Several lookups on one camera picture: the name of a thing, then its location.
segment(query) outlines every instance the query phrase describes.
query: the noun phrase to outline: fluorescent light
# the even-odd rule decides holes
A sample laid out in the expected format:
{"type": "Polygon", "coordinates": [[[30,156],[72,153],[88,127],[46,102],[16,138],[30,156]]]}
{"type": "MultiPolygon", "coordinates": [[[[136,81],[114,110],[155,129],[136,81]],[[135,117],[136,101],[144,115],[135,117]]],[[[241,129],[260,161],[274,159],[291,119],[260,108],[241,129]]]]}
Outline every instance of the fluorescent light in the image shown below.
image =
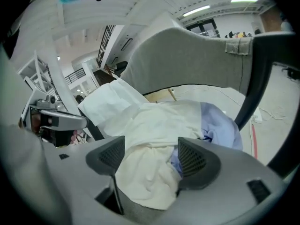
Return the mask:
{"type": "Polygon", "coordinates": [[[257,2],[258,0],[231,0],[231,2],[257,2]]]}
{"type": "Polygon", "coordinates": [[[186,16],[189,16],[189,15],[191,15],[191,14],[193,14],[193,13],[196,13],[196,12],[199,12],[199,11],[202,11],[202,10],[205,10],[205,9],[208,9],[208,8],[210,8],[210,5],[207,5],[207,6],[204,6],[204,7],[197,8],[197,9],[195,9],[195,10],[193,10],[193,11],[190,11],[190,12],[188,12],[188,13],[185,13],[183,16],[186,17],[186,16]]]}

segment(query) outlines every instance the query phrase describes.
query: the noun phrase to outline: ceiling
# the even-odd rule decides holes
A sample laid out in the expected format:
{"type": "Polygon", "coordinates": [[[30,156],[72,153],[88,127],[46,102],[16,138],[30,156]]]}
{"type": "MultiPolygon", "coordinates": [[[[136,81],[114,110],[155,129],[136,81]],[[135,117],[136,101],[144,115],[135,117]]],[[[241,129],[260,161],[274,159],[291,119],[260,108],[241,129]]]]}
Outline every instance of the ceiling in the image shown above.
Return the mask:
{"type": "Polygon", "coordinates": [[[58,0],[36,0],[21,20],[19,39],[12,60],[22,66],[33,51],[52,36],[59,51],[64,47],[97,41],[107,25],[127,25],[128,33],[147,26],[159,14],[168,11],[185,26],[197,20],[234,13],[261,13],[273,6],[272,0],[256,3],[231,3],[231,0],[80,0],[61,4],[58,0]],[[210,5],[210,9],[188,17],[183,14],[210,5]]]}

